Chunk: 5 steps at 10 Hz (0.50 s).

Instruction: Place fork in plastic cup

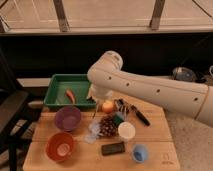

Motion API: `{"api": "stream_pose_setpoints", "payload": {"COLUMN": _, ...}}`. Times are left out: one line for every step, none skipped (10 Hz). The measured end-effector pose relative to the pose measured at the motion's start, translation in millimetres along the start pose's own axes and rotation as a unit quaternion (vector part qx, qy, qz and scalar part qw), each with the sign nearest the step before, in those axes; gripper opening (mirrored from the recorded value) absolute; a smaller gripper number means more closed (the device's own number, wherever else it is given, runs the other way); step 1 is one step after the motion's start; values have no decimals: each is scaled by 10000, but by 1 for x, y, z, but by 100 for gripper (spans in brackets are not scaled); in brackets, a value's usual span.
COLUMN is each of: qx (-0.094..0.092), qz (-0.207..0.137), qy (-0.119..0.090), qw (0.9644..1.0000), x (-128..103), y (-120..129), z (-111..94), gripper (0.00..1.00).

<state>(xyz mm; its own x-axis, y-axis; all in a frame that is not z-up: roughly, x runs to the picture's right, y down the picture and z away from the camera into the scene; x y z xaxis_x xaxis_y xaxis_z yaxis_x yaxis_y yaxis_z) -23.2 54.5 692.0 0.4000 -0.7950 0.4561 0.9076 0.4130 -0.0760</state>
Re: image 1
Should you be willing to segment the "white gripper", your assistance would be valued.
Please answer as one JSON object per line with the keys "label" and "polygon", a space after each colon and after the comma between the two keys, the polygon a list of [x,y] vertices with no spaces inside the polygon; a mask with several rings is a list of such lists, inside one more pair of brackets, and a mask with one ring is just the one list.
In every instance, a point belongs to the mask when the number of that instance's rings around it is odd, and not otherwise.
{"label": "white gripper", "polygon": [[89,88],[91,91],[92,99],[96,103],[103,103],[105,100],[109,100],[112,97],[112,91],[106,88],[98,87],[92,84]]}

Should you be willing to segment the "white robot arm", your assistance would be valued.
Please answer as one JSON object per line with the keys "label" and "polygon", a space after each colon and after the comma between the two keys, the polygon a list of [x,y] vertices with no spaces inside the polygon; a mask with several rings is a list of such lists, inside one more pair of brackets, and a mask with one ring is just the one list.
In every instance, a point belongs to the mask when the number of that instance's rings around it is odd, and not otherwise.
{"label": "white robot arm", "polygon": [[88,70],[91,95],[102,99],[117,91],[213,127],[213,86],[124,72],[122,57],[105,52]]}

